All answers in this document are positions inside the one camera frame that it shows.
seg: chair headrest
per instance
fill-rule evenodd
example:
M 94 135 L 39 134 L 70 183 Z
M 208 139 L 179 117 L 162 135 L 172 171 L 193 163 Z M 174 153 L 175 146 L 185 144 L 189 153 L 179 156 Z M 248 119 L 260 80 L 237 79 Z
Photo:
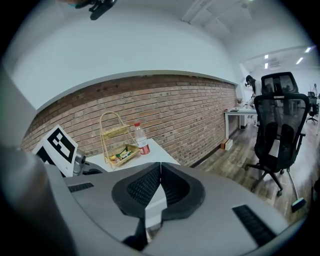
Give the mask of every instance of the chair headrest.
M 283 95 L 299 93 L 296 80 L 291 72 L 268 74 L 261 77 L 262 94 Z
M 315 93 L 313 91 L 308 91 L 308 97 L 315 97 Z

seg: white ceiling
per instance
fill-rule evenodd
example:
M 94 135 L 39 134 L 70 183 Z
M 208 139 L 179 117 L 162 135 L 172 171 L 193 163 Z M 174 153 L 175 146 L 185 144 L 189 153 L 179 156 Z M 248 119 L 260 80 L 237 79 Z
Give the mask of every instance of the white ceiling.
M 223 42 L 250 35 L 254 30 L 277 24 L 288 16 L 286 10 L 275 0 L 118 0 L 113 8 L 121 5 L 144 6 L 170 12 L 179 20 L 202 27 Z M 70 19 L 80 16 L 89 19 L 91 13 L 88 8 L 75 9 L 57 0 L 43 0 L 21 26 L 16 40 L 13 40 L 10 48 L 12 62 Z M 261 63 L 252 60 L 247 65 L 256 67 Z
M 265 63 L 268 63 L 268 70 L 271 71 L 282 68 L 305 69 L 319 67 L 317 49 L 313 48 L 309 53 L 305 51 L 306 47 L 297 47 L 277 52 L 266 52 L 265 54 L 268 54 L 268 59 L 265 59 L 265 55 L 261 55 L 248 59 L 242 64 L 250 73 L 264 71 Z M 299 64 L 296 64 L 300 58 L 303 58 L 303 60 Z

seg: white table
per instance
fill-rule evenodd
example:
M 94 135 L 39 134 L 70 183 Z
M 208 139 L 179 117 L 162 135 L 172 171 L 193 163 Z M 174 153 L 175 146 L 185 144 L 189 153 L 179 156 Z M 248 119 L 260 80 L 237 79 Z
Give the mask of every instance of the white table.
M 109 163 L 105 162 L 104 155 L 98 154 L 95 156 L 87 157 L 86 160 L 90 163 L 94 163 L 101 168 L 103 168 L 106 172 L 115 172 L 122 169 L 143 165 L 146 163 L 153 162 L 167 162 L 179 165 L 179 163 L 169 155 L 158 143 L 156 143 L 152 138 L 148 138 L 148 144 L 150 148 L 150 152 L 146 155 L 138 154 L 134 156 L 132 159 L 128 160 L 124 164 L 119 167 L 114 167 L 112 169 Z M 154 225 L 161 223 L 161 214 L 164 209 L 167 208 L 167 199 L 166 194 L 163 187 L 160 186 L 154 193 L 151 201 L 145 208 L 145 227 L 150 228 Z
M 119 167 L 113 167 L 113 169 L 109 163 L 105 162 L 103 154 L 87 157 L 86 160 L 90 163 L 94 163 L 100 166 L 108 173 L 153 162 L 167 162 L 179 165 L 179 163 L 152 138 L 148 138 L 148 144 L 150 148 L 149 154 L 138 154 L 134 156 L 132 159 L 125 162 L 124 164 L 120 165 Z
M 254 116 L 258 115 L 257 111 L 253 108 L 245 108 L 245 107 L 238 107 L 238 111 L 231 111 L 228 110 L 224 112 L 225 115 L 225 138 L 229 139 L 229 116 Z M 240 120 L 238 120 L 238 128 L 240 129 Z

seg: person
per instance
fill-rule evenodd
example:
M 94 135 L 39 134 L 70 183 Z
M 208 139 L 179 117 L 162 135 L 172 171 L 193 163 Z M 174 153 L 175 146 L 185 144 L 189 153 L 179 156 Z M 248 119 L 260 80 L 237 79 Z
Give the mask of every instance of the person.
M 317 84 L 315 83 L 312 89 L 312 92 L 314 92 L 314 95 L 317 97 L 318 95 L 318 90 L 317 90 Z
M 262 94 L 262 84 L 260 81 L 255 80 L 251 75 L 247 75 L 245 78 L 245 81 L 248 85 L 252 86 L 253 95 L 252 95 L 248 104 L 253 107 L 255 97 Z M 256 116 L 254 117 L 254 126 L 255 127 L 257 126 L 257 117 Z

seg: red bottle label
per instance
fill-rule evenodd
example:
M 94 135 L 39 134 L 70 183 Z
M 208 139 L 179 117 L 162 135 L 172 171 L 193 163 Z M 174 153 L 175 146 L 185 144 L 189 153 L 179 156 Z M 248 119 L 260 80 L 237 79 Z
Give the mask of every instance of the red bottle label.
M 146 155 L 150 152 L 150 148 L 149 148 L 149 145 L 145 145 L 144 147 L 140 147 L 140 154 L 141 155 Z

